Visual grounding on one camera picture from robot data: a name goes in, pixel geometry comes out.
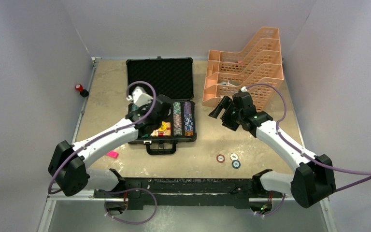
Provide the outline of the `yellow round button chip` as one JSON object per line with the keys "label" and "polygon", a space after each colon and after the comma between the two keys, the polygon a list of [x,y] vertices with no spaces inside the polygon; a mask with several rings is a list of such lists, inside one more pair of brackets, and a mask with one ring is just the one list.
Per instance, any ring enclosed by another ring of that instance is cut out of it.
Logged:
{"label": "yellow round button chip", "polygon": [[161,126],[158,128],[158,131],[159,131],[159,132],[163,132],[163,131],[165,131],[167,128],[168,128],[167,123],[164,122],[164,121],[162,121],[162,122],[161,122]]}

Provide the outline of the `red gold card deck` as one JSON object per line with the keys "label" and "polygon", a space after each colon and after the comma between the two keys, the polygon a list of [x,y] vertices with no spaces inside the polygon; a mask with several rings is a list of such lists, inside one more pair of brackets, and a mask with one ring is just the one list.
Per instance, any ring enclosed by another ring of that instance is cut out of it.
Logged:
{"label": "red gold card deck", "polygon": [[168,128],[163,132],[159,132],[158,130],[154,130],[151,133],[151,137],[169,137],[169,136],[171,136],[171,126],[169,124],[167,124],[167,126],[168,126]]}

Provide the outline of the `white poker chip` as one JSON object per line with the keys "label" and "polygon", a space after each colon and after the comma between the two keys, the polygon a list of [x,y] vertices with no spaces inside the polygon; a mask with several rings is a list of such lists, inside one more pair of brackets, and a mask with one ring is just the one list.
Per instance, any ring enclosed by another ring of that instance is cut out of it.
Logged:
{"label": "white poker chip", "polygon": [[229,157],[230,157],[230,159],[231,159],[232,161],[234,161],[234,160],[238,160],[238,159],[239,159],[239,156],[238,156],[236,153],[231,153]]}

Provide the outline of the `red poker chip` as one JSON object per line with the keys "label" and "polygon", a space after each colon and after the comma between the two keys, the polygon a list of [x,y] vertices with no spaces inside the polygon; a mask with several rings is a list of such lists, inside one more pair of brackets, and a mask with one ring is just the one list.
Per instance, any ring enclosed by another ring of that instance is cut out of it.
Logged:
{"label": "red poker chip", "polygon": [[224,155],[222,155],[222,154],[218,154],[218,155],[216,156],[216,161],[217,161],[218,163],[223,163],[223,162],[225,161],[225,157],[224,157]]}

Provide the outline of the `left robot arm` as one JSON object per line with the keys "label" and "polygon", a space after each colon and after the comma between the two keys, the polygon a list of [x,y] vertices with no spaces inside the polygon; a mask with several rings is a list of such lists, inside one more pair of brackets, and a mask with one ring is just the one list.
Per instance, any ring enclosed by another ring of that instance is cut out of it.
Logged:
{"label": "left robot arm", "polygon": [[115,125],[91,138],[73,145],[66,140],[58,143],[48,166],[52,176],[48,193],[63,192],[65,196],[73,196],[98,176],[99,189],[106,190],[114,198],[122,196],[125,185],[119,181],[117,174],[112,171],[89,173],[88,168],[107,152],[157,130],[162,121],[168,119],[172,104],[172,99],[160,94],[150,104],[141,105]]}

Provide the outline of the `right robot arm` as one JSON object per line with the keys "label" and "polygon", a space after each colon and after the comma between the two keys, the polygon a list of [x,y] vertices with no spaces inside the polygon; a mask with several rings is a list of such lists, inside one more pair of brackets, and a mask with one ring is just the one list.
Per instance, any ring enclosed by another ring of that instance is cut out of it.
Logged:
{"label": "right robot arm", "polygon": [[332,160],[327,155],[315,155],[282,129],[277,129],[276,121],[268,113],[258,111],[248,93],[224,97],[209,116],[219,117],[222,125],[232,131],[241,126],[268,145],[293,171],[293,174],[264,171],[256,175],[258,180],[252,183],[256,196],[276,191],[292,196],[300,206],[309,208],[336,192]]}

